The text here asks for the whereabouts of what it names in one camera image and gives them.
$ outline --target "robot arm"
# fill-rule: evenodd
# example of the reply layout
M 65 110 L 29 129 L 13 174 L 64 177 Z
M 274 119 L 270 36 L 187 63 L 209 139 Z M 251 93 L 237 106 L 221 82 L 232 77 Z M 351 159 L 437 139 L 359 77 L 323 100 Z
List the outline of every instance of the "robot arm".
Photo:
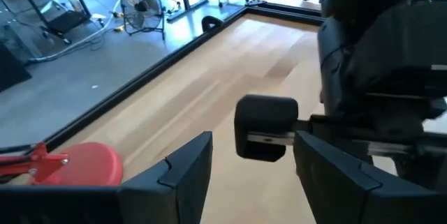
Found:
M 292 98 L 245 96 L 237 154 L 274 162 L 293 146 L 319 224 L 446 222 L 447 136 L 423 129 L 447 109 L 442 1 L 321 0 L 325 115 L 301 121 Z M 371 155 L 392 158 L 399 177 Z

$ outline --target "black frame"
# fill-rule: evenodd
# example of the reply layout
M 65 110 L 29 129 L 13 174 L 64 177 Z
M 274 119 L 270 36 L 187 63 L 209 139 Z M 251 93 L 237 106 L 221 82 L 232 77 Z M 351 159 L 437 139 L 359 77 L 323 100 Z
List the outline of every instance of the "black frame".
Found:
M 89 124 L 96 121 L 106 112 L 120 104 L 123 100 L 145 86 L 158 75 L 162 74 L 162 72 L 169 69 L 171 66 L 182 60 L 189 53 L 200 47 L 202 44 L 206 43 L 213 36 L 217 35 L 246 14 L 263 15 L 266 17 L 279 18 L 314 26 L 321 26 L 322 23 L 325 21 L 325 19 L 321 17 L 321 13 L 317 10 L 284 6 L 259 0 L 250 1 L 245 7 L 242 7 L 235 14 L 222 21 L 219 26 L 214 26 L 211 29 L 204 29 L 204 32 L 200 36 L 193 39 L 191 42 L 187 43 L 183 47 L 170 53 L 156 65 L 147 69 L 144 73 L 141 73 L 139 76 L 132 79 L 116 92 L 102 100 L 97 106 L 93 107 L 88 112 L 78 117 L 75 121 L 71 122 L 69 125 L 56 132 L 54 135 L 45 139 L 44 141 L 47 144 L 48 151 L 53 151 L 61 144 L 68 141 Z
M 198 8 L 200 8 L 201 6 L 206 4 L 207 2 L 208 2 L 208 0 L 200 0 L 198 3 L 195 3 L 195 4 L 191 5 L 189 3 L 189 0 L 183 0 L 183 5 L 184 5 L 183 9 L 177 11 L 176 13 L 174 13 L 173 15 L 168 17 L 166 19 L 166 21 L 169 22 L 169 23 L 176 22 L 176 21 L 178 21 L 178 19 L 184 17 L 189 12 L 197 10 Z
M 164 13 L 161 13 L 160 15 L 157 15 L 157 16 L 161 17 L 161 28 L 159 28 L 159 26 L 160 26 L 160 24 L 159 24 L 157 26 L 157 28 L 143 28 L 143 29 L 138 29 L 138 30 L 135 30 L 135 31 L 130 31 L 130 30 L 127 29 L 128 22 L 127 22 L 127 19 L 125 18 L 124 30 L 130 36 L 132 36 L 135 33 L 139 33 L 139 32 L 147 33 L 147 32 L 158 31 L 158 32 L 161 32 L 161 37 L 162 37 L 163 40 L 165 40 L 165 15 L 164 15 Z

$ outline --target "wooden surface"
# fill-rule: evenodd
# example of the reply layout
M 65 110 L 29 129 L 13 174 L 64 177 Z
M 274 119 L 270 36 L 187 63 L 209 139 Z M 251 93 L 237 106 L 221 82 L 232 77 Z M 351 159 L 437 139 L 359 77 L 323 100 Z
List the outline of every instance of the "wooden surface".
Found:
M 212 130 L 212 178 L 203 223 L 314 223 L 291 149 L 277 163 L 239 158 L 233 115 L 245 94 L 291 96 L 299 102 L 301 119 L 323 112 L 316 31 L 246 15 L 58 150 L 81 142 L 106 143 L 122 157 L 127 180 Z

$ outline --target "fan stand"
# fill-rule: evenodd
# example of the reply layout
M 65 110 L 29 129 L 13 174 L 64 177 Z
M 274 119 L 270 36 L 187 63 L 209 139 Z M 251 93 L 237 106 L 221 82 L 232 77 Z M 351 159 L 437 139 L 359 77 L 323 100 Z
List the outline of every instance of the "fan stand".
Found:
M 126 22 L 126 20 L 124 20 L 124 30 L 125 32 L 132 36 L 135 33 L 139 33 L 139 32 L 153 32 L 153 31 L 158 31 L 161 32 L 161 37 L 163 40 L 165 40 L 165 14 L 164 11 L 161 14 L 158 14 L 158 16 L 161 17 L 161 28 L 143 28 L 143 29 L 139 29 L 139 30 L 135 30 L 135 28 L 133 29 L 133 31 L 129 31 L 127 29 L 127 25 L 129 25 L 128 22 Z

